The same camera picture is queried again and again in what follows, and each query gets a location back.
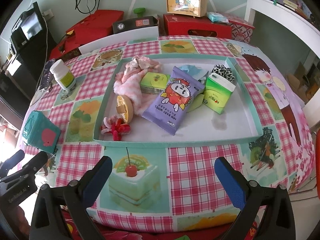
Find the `white bottle cap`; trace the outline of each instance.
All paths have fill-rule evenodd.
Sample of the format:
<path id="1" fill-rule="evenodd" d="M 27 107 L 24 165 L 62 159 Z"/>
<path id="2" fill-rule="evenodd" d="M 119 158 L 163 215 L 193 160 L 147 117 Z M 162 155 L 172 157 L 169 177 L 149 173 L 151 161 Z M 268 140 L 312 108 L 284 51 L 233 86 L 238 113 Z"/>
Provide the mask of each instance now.
<path id="1" fill-rule="evenodd" d="M 68 68 L 61 59 L 57 60 L 50 68 L 52 74 L 57 74 Z"/>

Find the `black box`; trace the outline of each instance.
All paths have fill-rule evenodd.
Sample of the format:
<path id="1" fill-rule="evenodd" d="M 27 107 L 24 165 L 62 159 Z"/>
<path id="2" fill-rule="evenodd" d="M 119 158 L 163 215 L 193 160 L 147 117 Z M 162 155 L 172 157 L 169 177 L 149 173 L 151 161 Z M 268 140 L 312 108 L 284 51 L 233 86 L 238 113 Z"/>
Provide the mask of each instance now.
<path id="1" fill-rule="evenodd" d="M 132 18 L 128 20 L 122 20 L 114 22 L 112 24 L 113 34 L 122 33 L 134 29 L 140 29 L 144 27 L 153 27 L 158 25 L 158 20 L 153 16 L 145 16 Z"/>

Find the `shallow tray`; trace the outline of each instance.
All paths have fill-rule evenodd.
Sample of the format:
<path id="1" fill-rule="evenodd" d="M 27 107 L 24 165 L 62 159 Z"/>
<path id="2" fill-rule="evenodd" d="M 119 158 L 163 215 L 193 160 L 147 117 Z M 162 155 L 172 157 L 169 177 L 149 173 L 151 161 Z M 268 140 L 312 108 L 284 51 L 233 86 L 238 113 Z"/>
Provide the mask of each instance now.
<path id="1" fill-rule="evenodd" d="M 123 141 L 115 142 L 112 141 L 111 135 L 101 135 L 100 126 L 105 116 L 116 114 L 116 95 L 113 92 L 115 75 L 125 69 L 126 63 L 131 58 L 122 59 L 115 69 L 101 103 L 93 134 L 95 141 L 109 147 L 200 147 L 247 143 L 263 135 L 258 113 L 236 71 L 234 58 L 197 54 L 157 54 L 148 57 L 161 62 L 165 74 L 171 74 L 174 66 L 179 67 L 184 64 L 196 65 L 209 71 L 214 64 L 228 65 L 236 76 L 236 89 L 221 115 L 202 104 L 186 114 L 174 136 L 156 124 L 135 115 L 130 123 L 131 133 L 124 135 Z"/>

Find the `pink fuzzy towel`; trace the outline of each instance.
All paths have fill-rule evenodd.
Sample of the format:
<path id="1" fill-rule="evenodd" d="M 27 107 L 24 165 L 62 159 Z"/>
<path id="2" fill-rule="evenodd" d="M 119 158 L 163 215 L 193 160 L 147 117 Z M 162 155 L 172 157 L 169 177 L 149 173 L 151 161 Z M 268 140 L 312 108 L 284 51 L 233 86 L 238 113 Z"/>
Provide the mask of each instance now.
<path id="1" fill-rule="evenodd" d="M 125 95 L 130 98 L 134 113 L 137 115 L 141 115 L 157 96 L 141 92 L 140 82 L 148 71 L 158 73 L 161 71 L 160 63 L 148 57 L 136 56 L 126 65 L 125 72 L 116 74 L 116 81 L 113 85 L 116 95 Z"/>

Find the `wall socket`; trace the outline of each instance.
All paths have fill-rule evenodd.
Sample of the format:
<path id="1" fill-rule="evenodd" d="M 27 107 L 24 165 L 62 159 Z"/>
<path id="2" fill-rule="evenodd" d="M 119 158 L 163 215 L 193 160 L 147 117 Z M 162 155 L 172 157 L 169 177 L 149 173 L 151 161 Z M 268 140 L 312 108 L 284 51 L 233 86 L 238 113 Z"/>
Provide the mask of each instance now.
<path id="1" fill-rule="evenodd" d="M 54 15 L 53 15 L 51 9 L 49 9 L 49 10 L 43 12 L 43 13 L 42 13 L 42 16 L 44 17 L 45 21 L 47 22 L 47 21 L 49 21 Z"/>

